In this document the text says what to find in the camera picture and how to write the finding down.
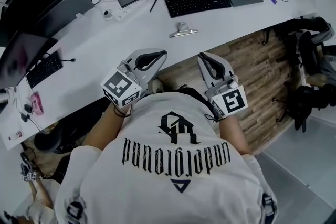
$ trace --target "sneaker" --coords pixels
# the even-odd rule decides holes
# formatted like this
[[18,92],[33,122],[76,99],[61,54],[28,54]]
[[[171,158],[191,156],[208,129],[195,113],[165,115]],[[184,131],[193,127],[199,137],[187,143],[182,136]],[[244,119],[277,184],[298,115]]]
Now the sneaker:
[[159,79],[154,79],[152,81],[152,92],[153,93],[160,93],[163,92],[163,85],[161,80]]

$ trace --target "logo on shirt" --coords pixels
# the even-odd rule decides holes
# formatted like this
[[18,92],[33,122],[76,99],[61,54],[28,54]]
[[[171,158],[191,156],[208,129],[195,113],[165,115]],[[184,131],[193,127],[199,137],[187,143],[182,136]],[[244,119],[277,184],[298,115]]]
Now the logo on shirt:
[[159,126],[165,134],[169,135],[173,144],[177,144],[179,134],[189,134],[190,143],[199,144],[197,136],[193,132],[193,127],[194,125],[190,121],[173,111],[161,117],[161,125]]
[[[151,146],[125,138],[122,164],[126,163],[147,173],[191,178],[193,174],[210,175],[213,167],[230,163],[230,151],[226,142],[194,150],[190,150],[190,147],[188,150],[181,147],[169,150],[153,149]],[[171,181],[181,193],[190,183],[190,180],[186,179],[171,179]]]

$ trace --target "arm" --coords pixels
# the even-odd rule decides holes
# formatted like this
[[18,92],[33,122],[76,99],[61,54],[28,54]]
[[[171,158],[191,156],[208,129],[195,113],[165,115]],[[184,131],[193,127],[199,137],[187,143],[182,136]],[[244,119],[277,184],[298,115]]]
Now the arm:
[[[128,107],[129,106],[123,108],[122,111],[126,113]],[[87,135],[83,142],[83,146],[93,146],[100,150],[104,150],[110,142],[117,138],[125,118],[117,116],[113,109],[114,104],[110,104],[106,109],[105,114]]]
[[220,137],[229,142],[240,155],[252,155],[252,151],[247,144],[238,118],[234,115],[228,116],[219,122]]
[[31,195],[33,196],[33,201],[35,201],[36,194],[37,194],[36,188],[35,188],[33,182],[28,181],[28,183],[29,183],[29,186],[30,186]]
[[50,195],[47,192],[46,188],[43,186],[41,179],[37,180],[36,183],[41,192],[41,195],[43,197],[46,207],[49,207],[50,209],[52,209],[53,201],[51,200]]

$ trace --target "wood plank floor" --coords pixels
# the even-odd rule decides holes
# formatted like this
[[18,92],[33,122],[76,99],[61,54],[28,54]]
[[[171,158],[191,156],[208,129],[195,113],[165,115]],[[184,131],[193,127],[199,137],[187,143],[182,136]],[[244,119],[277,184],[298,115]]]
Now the wood plank floor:
[[[287,62],[276,63],[276,59],[286,53],[285,46],[273,33],[269,44],[263,46],[262,40],[263,32],[259,31],[209,50],[231,63],[235,74],[239,77],[239,83],[245,88],[249,107],[238,113],[238,117],[253,151],[263,147],[292,121],[286,117],[283,122],[276,123],[276,118],[282,115],[285,106],[272,102],[273,97],[286,98],[283,83],[288,79],[289,65]],[[170,89],[177,89],[187,84],[200,93],[206,90],[196,57],[160,71],[159,78]],[[219,134],[218,123],[214,124],[214,130]],[[64,156],[41,153],[35,149],[32,142],[26,144],[34,150],[35,162],[44,174],[55,171],[58,162]]]

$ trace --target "desk leg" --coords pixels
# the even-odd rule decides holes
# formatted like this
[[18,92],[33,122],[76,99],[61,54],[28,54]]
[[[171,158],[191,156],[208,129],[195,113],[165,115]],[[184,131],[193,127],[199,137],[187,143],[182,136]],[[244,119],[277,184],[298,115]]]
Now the desk leg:
[[264,40],[263,42],[261,42],[261,44],[263,44],[263,45],[265,45],[265,44],[267,44],[269,42],[269,34],[271,32],[271,28],[270,27],[266,28],[265,32],[266,32],[266,40]]

